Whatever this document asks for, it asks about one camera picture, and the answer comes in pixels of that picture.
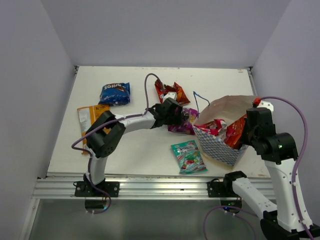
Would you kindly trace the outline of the purple grape candy bag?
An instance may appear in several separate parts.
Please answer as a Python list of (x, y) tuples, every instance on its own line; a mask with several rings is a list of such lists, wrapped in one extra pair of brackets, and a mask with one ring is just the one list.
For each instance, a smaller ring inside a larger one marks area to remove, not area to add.
[(198, 111), (193, 108), (182, 109), (182, 121), (180, 125), (168, 125), (167, 130), (172, 133), (195, 135), (193, 121), (198, 116)]

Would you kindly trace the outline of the blue checkered paper bag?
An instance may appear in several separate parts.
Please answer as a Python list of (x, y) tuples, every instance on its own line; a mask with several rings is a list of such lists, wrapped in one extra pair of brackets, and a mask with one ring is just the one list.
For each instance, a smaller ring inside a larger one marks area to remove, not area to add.
[(243, 115), (246, 115), (246, 110), (252, 107), (252, 102), (255, 98), (255, 95), (226, 95), (209, 102), (200, 111), (193, 121), (192, 127), (200, 144), (201, 151), (206, 156), (233, 167), (242, 157), (247, 146), (242, 145), (240, 149), (233, 149), (224, 143), (227, 132), (214, 136), (198, 129), (195, 125), (203, 125), (215, 119), (222, 119), (228, 127)]

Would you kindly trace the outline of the pink snack bag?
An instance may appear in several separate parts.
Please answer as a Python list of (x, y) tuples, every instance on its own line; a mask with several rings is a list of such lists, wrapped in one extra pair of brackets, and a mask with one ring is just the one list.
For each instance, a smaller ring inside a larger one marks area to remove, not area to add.
[(202, 125), (195, 125), (195, 127), (215, 137), (227, 132), (227, 124), (223, 119), (214, 119)]

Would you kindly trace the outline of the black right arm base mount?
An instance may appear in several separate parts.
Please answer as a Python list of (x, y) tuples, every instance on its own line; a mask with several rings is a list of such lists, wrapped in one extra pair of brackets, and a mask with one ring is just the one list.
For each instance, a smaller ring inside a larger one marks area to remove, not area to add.
[(206, 183), (207, 186), (207, 195), (209, 198), (237, 198), (239, 197), (233, 191), (232, 186), (233, 181), (231, 180), (220, 180), (214, 178)]

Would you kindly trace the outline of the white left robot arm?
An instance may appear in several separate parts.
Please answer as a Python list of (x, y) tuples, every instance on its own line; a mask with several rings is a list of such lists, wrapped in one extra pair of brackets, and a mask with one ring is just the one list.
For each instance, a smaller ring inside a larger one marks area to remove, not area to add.
[(163, 125), (180, 125), (182, 110), (183, 107), (177, 101), (168, 98), (146, 109), (144, 113), (115, 115), (109, 110), (102, 113), (86, 132), (85, 150), (90, 154), (85, 174), (87, 192), (95, 197), (103, 193), (108, 156), (116, 150), (123, 135)]

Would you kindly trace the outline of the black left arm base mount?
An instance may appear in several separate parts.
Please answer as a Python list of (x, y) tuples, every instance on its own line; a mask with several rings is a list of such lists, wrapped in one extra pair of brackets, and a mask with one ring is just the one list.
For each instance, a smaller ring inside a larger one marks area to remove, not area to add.
[(118, 197), (120, 191), (120, 183), (118, 181), (102, 181), (94, 187), (87, 181), (75, 181), (75, 197), (106, 197), (106, 192), (110, 197)]

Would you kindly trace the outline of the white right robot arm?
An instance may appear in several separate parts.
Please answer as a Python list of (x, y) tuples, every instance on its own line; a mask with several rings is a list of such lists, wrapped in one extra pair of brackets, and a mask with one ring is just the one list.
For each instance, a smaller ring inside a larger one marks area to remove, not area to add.
[(276, 133), (272, 112), (265, 107), (247, 109), (241, 138), (264, 160), (276, 202), (269, 201), (242, 171), (224, 176), (223, 192), (231, 197), (238, 195), (249, 205), (268, 240), (319, 237), (320, 227), (313, 223), (306, 210), (298, 173), (294, 169), (298, 162), (294, 138), (288, 133)]

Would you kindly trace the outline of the orange cream cassava chips bag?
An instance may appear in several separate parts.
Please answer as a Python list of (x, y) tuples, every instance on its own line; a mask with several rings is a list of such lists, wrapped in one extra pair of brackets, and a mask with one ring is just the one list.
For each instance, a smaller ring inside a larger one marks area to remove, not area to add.
[(245, 127), (245, 119), (247, 115), (243, 115), (238, 120), (230, 124), (226, 129), (226, 138), (224, 143), (232, 149), (239, 150), (242, 147), (241, 137)]

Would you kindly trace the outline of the teal Fox's candy bag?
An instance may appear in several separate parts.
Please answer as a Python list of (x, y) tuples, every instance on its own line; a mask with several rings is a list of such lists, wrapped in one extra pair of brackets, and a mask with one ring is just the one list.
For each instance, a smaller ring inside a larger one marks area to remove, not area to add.
[(207, 167), (194, 140), (173, 144), (171, 145), (171, 149), (177, 160), (180, 174), (197, 174), (207, 171)]

